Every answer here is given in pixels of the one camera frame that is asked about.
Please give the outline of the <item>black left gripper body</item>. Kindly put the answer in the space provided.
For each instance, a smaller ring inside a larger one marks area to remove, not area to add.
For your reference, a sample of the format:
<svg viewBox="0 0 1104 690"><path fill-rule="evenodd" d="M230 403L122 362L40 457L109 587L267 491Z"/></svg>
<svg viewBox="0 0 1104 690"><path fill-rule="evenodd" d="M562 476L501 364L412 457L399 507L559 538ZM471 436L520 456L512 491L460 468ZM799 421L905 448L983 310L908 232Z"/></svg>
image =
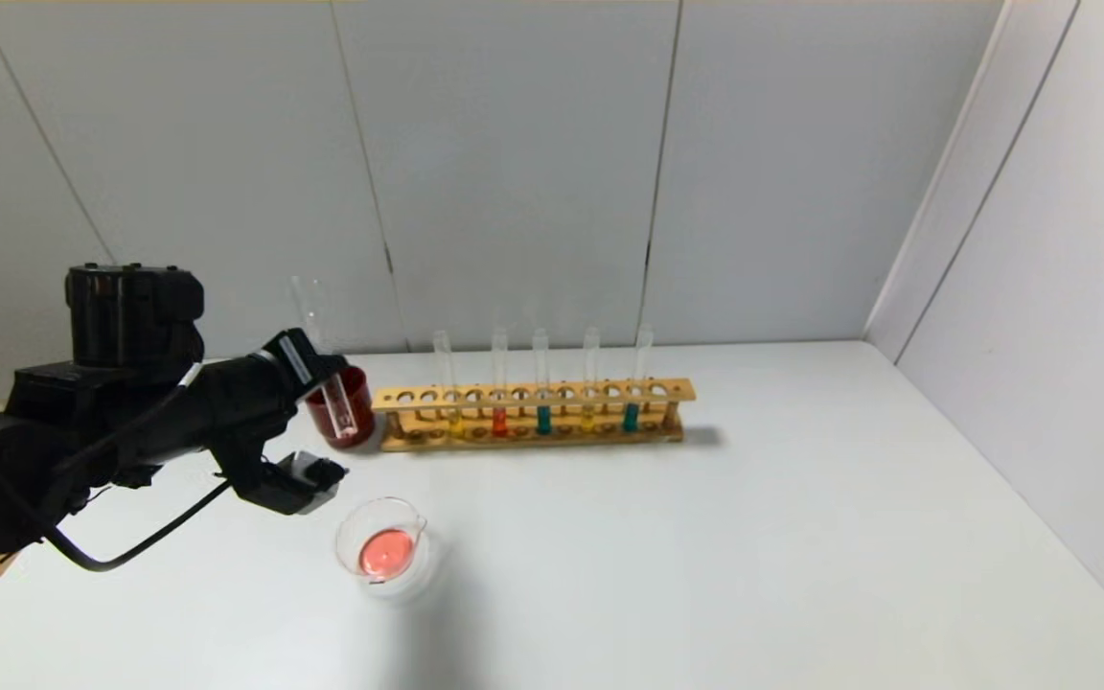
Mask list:
<svg viewBox="0 0 1104 690"><path fill-rule="evenodd" d="M217 440L266 443L282 435L311 393L307 357L312 354L318 353L307 333L288 329L250 355L203 367L190 384L195 445L209 449Z"/></svg>

